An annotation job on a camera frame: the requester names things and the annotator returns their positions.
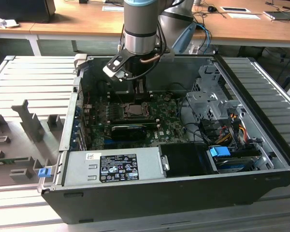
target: paper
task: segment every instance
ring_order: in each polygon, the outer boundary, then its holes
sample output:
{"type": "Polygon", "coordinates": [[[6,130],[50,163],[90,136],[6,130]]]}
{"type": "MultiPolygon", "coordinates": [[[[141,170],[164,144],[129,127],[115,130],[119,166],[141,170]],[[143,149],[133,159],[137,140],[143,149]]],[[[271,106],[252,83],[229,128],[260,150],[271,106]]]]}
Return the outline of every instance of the paper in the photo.
{"type": "Polygon", "coordinates": [[[19,26],[19,24],[17,24],[16,21],[13,19],[5,20],[5,19],[0,18],[0,28],[6,29],[6,28],[11,28],[11,27],[17,27],[17,26],[19,26]]]}
{"type": "Polygon", "coordinates": [[[115,12],[123,12],[123,7],[117,7],[117,6],[103,6],[102,11],[115,11],[115,12]]]}
{"type": "Polygon", "coordinates": [[[245,18],[245,19],[260,19],[255,14],[236,14],[236,13],[228,13],[231,18],[245,18]]]}

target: black plastic cover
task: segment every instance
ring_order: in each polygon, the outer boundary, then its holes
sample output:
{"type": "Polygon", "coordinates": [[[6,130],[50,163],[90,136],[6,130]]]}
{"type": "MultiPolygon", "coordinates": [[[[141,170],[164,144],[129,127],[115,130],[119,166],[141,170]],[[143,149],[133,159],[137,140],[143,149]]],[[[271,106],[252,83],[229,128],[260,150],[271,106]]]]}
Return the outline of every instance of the black plastic cover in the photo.
{"type": "Polygon", "coordinates": [[[160,155],[167,157],[170,166],[167,177],[214,174],[205,144],[163,144],[159,148],[160,155]]]}

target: blue cable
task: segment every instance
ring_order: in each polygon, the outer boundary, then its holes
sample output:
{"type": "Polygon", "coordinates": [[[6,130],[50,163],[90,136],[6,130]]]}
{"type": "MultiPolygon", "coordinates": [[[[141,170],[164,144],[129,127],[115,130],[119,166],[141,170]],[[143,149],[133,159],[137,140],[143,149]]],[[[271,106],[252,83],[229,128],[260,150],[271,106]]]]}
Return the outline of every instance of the blue cable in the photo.
{"type": "Polygon", "coordinates": [[[197,24],[197,25],[204,30],[204,32],[206,33],[206,36],[207,36],[207,45],[206,45],[206,49],[203,52],[203,54],[205,54],[205,52],[207,51],[208,46],[210,44],[210,42],[209,42],[209,33],[208,33],[208,30],[205,27],[203,27],[201,24],[197,24]]]}

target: red wire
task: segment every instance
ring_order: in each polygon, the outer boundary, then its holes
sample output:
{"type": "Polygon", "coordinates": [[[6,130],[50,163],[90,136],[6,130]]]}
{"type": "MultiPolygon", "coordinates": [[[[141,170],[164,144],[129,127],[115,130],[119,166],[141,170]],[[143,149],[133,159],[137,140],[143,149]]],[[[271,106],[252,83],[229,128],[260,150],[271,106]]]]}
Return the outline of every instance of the red wire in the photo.
{"type": "Polygon", "coordinates": [[[221,128],[221,130],[220,130],[220,132],[219,132],[219,138],[221,138],[222,130],[225,129],[225,128],[227,128],[227,127],[223,127],[223,128],[221,128]]]}

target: blue tab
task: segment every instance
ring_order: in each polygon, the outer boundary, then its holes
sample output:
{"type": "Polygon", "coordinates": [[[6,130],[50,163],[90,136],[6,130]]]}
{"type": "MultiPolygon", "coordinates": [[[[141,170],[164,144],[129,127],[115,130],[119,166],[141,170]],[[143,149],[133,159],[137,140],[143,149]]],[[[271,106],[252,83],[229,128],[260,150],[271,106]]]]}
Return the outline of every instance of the blue tab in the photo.
{"type": "Polygon", "coordinates": [[[215,146],[213,148],[211,148],[210,153],[212,155],[212,157],[220,157],[220,156],[230,156],[230,151],[226,146],[215,146]]]}
{"type": "Polygon", "coordinates": [[[52,177],[52,169],[51,168],[41,168],[38,173],[38,177],[52,177]]]}

